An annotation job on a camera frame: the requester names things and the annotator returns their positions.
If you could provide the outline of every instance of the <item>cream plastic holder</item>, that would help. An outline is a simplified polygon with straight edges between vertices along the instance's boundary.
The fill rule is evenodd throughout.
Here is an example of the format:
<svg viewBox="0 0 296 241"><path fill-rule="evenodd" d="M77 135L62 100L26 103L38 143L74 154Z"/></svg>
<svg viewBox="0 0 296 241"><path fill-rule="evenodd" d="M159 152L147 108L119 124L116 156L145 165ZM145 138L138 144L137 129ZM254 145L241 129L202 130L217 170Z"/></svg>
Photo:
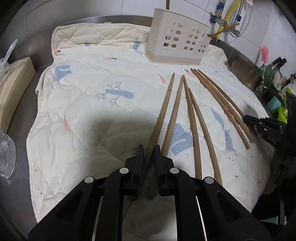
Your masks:
<svg viewBox="0 0 296 241"><path fill-rule="evenodd" d="M200 64L210 27L185 15L155 8L145 56L152 62Z"/></svg>

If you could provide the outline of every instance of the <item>plastic bag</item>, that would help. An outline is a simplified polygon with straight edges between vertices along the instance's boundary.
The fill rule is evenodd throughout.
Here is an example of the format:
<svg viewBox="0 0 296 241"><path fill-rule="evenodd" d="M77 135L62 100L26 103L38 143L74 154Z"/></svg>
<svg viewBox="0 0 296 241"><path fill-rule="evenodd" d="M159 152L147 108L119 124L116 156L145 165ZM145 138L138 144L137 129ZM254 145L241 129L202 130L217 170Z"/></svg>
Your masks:
<svg viewBox="0 0 296 241"><path fill-rule="evenodd" d="M247 2L248 4L250 4L251 6L253 6L253 0L246 0L246 2Z"/></svg>
<svg viewBox="0 0 296 241"><path fill-rule="evenodd" d="M0 130L0 176L10 178L15 168L15 143Z"/></svg>
<svg viewBox="0 0 296 241"><path fill-rule="evenodd" d="M0 62L0 77L1 77L1 75L3 74L3 69L4 69L4 67L8 65L7 60L8 60L8 58L9 58L9 56L11 55L13 49L15 48L15 45L17 44L17 41L18 41L18 39L16 39L16 40L11 44L11 46L9 47L9 49L8 49L8 51L7 51L6 55L5 55L5 57L1 59L1 62Z"/></svg>

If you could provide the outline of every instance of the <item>cream quilted cloth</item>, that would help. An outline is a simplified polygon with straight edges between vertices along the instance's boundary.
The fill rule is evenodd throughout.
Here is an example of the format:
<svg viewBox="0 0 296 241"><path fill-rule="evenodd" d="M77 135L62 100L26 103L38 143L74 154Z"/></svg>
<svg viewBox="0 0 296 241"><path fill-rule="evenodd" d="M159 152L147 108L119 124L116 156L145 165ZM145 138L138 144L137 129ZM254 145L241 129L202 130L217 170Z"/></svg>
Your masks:
<svg viewBox="0 0 296 241"><path fill-rule="evenodd" d="M158 143L162 145L184 74L207 124L224 187L249 211L256 204L269 176L270 149L256 138L246 150L220 105L190 72L197 66L149 62L144 56L149 32L148 27L131 24L74 24L55 29L54 62L39 80L38 114L27 138L37 221L84 177L108 176L136 154L139 144L148 147L173 72L173 91ZM245 114L267 116L255 95L227 69L226 61L224 52L210 45L198 68ZM198 121L197 126L202 174L213 176ZM184 90L168 157L194 176ZM143 194L130 206L127 202L126 211L124 240L176 240L173 197L148 200Z"/></svg>

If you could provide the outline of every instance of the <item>wooden stick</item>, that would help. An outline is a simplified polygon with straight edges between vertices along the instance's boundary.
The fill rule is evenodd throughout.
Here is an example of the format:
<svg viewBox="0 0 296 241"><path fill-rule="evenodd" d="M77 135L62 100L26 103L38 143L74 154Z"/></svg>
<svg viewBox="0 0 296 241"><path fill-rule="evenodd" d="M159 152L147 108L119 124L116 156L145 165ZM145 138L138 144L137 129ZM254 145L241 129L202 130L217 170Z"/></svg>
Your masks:
<svg viewBox="0 0 296 241"><path fill-rule="evenodd" d="M148 171L148 169L149 169L149 167L151 165L153 150L154 150L154 147L157 145L159 135L160 135L160 132L161 132L161 128L163 126L163 121L165 119L165 114L166 114L166 111L168 109L168 103L169 103L169 100L170 100L170 95L171 95L171 92L172 92L174 79L175 79L175 73L173 73L173 75L172 75L172 77L170 79L170 83L168 85L168 90L167 90L167 92L165 94L163 105L162 105L160 113L158 115L158 119L157 119L157 122L156 122L156 125L155 125L155 128L154 128L153 134L151 136L150 143L149 143L149 146L148 146L148 150L147 150L147 153L146 153L146 156L145 156L145 159L144 159L143 180L145 180L147 171Z"/></svg>
<svg viewBox="0 0 296 241"><path fill-rule="evenodd" d="M205 137L205 141L207 143L207 147L209 149L210 158L211 158L213 169L214 169L214 178L221 186L223 186L218 160L217 160L217 157L216 157L215 149L214 149L214 146L213 146L209 131L207 129L207 125L205 124L205 120L202 117L202 113L201 113L201 111L200 111L200 109L198 107L198 104L197 104L197 102L196 102L190 88L189 88L189 93L190 93L190 97L191 97L195 112L197 114L198 120L200 121L200 125L201 125L202 131L204 133L204 137Z"/></svg>
<svg viewBox="0 0 296 241"><path fill-rule="evenodd" d="M218 98L227 107L227 109L229 110L229 112L233 115L234 119L238 122L238 124L241 126L241 128L243 129L243 131L246 133L247 137L249 138L249 141L250 142L254 142L254 138L253 138L251 132L249 131L249 129L247 128L247 126L245 125L245 123L242 121L242 119L239 117L239 115L232 108L232 106L227 102L227 100L224 99L224 97L217 91L217 89L211 83L209 83L207 81L207 79L202 74L199 73L199 75L201 75L203 77L203 80L208 84L208 86L215 92L215 94L218 96Z"/></svg>
<svg viewBox="0 0 296 241"><path fill-rule="evenodd" d="M184 78L185 78L185 76L182 75L181 81L180 81L180 84L179 84L179 88L178 88L178 91L177 91L173 111L172 111L172 114L170 116L170 122L168 124L168 129L167 129L167 132L165 134L165 139L163 141L163 146L161 148L161 154L163 156L168 155L168 150L170 148L170 141L172 140L172 136L173 136L173 132L174 132L175 124L176 124L176 119L177 119L177 114L178 114L180 100L181 100L181 94L182 94Z"/></svg>
<svg viewBox="0 0 296 241"><path fill-rule="evenodd" d="M173 136L173 132L174 132L175 124L176 124L176 119L177 119L177 114L178 114L178 110L179 110L184 78L185 78L185 76L182 75L181 81L179 84L179 88L177 90L177 95L176 95L173 111L170 116L170 122L168 124L167 132L165 134L165 139L163 141L163 146L161 149L161 154L163 156L168 155L168 150L170 148L170 142L172 140L172 136ZM156 195L156 192L157 192L157 185L156 185L156 178L154 177L150 183L149 188L148 188L147 197L154 198Z"/></svg>
<svg viewBox="0 0 296 241"><path fill-rule="evenodd" d="M198 140L196 119L194 115L192 99L190 96L189 88L186 82L186 78L184 77L184 89L186 93L186 100L188 106L188 115L190 121L190 129L193 137L193 156L194 156L194 167L195 167L195 178L202 179L202 162L200 157L200 144Z"/></svg>
<svg viewBox="0 0 296 241"><path fill-rule="evenodd" d="M241 137L245 147L247 150L250 149L250 145L247 141L247 139L245 138L242 130L239 128L237 122L235 121L235 119L233 118L233 116L231 115L231 113L229 112L229 110L226 108L225 104L222 102L222 100L217 96L217 94L212 90L212 88L208 85L208 83L203 79L204 77L197 71L194 71L193 69L191 69L191 71L195 74L196 77L198 77L198 79L200 80L200 82L202 83L202 85L208 89L208 91L213 95L213 97L216 99L216 101L220 104L220 106L222 107L224 113L226 114L226 116L228 117L228 119L230 120L230 122L234 125L234 127L236 128L239 136Z"/></svg>
<svg viewBox="0 0 296 241"><path fill-rule="evenodd" d="M219 31L219 32L217 32L217 33L215 33L215 34L210 35L209 38L214 38L214 37L216 37L218 34L221 34L221 33L225 32L225 31L227 31L227 30L229 30L229 29L231 29L231 28L234 28L234 27L236 27L236 26L238 26L238 25L239 25L239 23L236 23L236 24L230 25L229 27L224 28L224 29L222 29L221 31Z"/></svg>
<svg viewBox="0 0 296 241"><path fill-rule="evenodd" d="M165 9L170 10L170 0L166 0Z"/></svg>
<svg viewBox="0 0 296 241"><path fill-rule="evenodd" d="M238 111L238 113L242 116L242 118L244 117L244 113L240 110L240 108L233 102L233 100L213 81L211 80L206 74L204 74L201 70L197 70L198 72L200 72L209 82L211 82L211 84L213 86L215 86L220 92L221 94L233 105L233 107Z"/></svg>

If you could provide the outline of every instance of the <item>pink bottle brush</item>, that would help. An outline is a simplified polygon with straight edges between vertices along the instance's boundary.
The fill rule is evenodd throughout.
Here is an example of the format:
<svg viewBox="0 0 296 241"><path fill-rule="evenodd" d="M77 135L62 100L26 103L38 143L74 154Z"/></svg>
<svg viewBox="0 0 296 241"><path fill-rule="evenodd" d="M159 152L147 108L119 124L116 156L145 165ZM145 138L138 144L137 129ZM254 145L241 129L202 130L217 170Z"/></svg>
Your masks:
<svg viewBox="0 0 296 241"><path fill-rule="evenodd" d="M260 47L261 55L262 55L262 62L267 64L268 62L268 48L266 46Z"/></svg>

